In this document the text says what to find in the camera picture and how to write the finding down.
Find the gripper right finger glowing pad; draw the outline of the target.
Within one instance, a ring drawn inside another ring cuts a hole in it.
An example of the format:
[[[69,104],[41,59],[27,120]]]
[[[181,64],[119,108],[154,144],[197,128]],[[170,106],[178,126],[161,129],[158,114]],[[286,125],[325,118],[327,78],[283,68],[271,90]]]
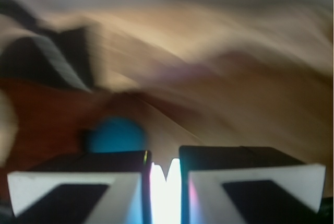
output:
[[[271,147],[182,146],[182,223],[325,223],[326,168]]]

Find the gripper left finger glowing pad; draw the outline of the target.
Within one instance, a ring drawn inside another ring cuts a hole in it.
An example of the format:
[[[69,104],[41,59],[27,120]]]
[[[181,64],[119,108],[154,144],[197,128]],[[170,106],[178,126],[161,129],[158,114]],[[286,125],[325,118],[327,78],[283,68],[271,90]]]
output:
[[[13,223],[151,223],[150,151],[61,155],[8,174]]]

